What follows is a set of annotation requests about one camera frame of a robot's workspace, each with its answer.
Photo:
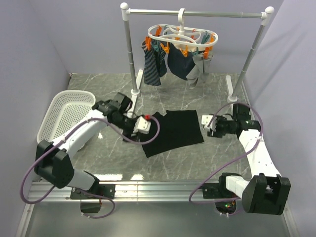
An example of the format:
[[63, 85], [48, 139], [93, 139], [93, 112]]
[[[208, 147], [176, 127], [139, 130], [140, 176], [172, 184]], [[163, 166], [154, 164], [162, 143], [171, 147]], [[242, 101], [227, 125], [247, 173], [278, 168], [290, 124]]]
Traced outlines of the black underwear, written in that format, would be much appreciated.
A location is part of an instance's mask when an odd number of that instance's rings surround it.
[[165, 115], [156, 112], [151, 117], [159, 121], [160, 132], [154, 141], [142, 146], [147, 158], [204, 142], [195, 110], [167, 110]]

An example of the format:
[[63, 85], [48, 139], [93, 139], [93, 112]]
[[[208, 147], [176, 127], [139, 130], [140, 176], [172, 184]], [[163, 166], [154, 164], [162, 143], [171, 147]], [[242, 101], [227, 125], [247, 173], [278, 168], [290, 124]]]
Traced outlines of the white clip hanger frame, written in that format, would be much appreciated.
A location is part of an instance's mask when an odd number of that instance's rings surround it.
[[180, 49], [188, 48], [191, 51], [203, 51], [218, 42], [218, 35], [206, 29], [190, 28], [185, 26], [185, 9], [178, 12], [178, 24], [158, 24], [148, 28], [148, 37], [160, 42], [172, 43]]

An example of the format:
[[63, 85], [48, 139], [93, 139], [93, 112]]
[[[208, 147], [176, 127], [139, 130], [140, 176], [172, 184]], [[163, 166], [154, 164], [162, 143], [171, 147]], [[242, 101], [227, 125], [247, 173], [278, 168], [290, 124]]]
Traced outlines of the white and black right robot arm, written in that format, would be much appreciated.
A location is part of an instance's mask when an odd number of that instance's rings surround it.
[[275, 167], [263, 137], [263, 122], [253, 120], [254, 110], [246, 103], [233, 103], [231, 119], [220, 115], [203, 115], [201, 125], [209, 137], [235, 135], [245, 151], [251, 179], [240, 174], [223, 173], [219, 178], [218, 193], [223, 198], [235, 195], [241, 199], [247, 213], [281, 215], [284, 211], [291, 183]]

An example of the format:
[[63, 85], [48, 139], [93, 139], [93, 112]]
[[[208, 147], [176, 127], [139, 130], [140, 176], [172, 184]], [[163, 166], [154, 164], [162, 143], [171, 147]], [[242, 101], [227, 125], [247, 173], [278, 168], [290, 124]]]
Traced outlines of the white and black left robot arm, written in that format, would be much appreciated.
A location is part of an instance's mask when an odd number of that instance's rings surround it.
[[96, 102], [87, 115], [73, 128], [52, 141], [41, 140], [36, 150], [36, 161], [31, 168], [37, 175], [50, 182], [55, 188], [72, 187], [82, 190], [87, 198], [100, 193], [99, 179], [73, 167], [71, 159], [85, 143], [105, 127], [111, 127], [124, 139], [131, 142], [131, 136], [147, 134], [150, 123], [143, 116], [130, 118], [127, 115], [132, 101], [118, 92], [113, 99]]

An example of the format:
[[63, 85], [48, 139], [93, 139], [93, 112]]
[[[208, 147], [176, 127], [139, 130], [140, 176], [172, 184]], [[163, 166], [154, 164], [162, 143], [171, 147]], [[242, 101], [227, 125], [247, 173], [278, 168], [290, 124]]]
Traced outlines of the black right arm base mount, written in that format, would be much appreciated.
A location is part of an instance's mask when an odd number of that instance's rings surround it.
[[235, 200], [227, 200], [236, 198], [237, 196], [231, 191], [221, 188], [219, 183], [205, 183], [200, 187], [202, 189], [202, 195], [204, 199], [222, 199], [223, 201], [215, 202], [215, 209], [220, 214], [232, 215], [237, 210], [237, 203]]

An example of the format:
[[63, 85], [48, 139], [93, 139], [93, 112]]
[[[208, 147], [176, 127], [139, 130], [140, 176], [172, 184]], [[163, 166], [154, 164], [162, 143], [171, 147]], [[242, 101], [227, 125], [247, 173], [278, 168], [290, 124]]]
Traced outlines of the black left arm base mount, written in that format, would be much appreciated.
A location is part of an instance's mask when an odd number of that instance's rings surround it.
[[115, 184], [98, 184], [96, 188], [89, 191], [72, 188], [70, 199], [80, 200], [80, 211], [84, 215], [98, 214], [104, 206], [103, 201], [108, 200], [112, 204], [110, 212], [107, 214], [108, 216], [112, 214], [115, 209], [115, 204], [113, 202], [115, 192]]

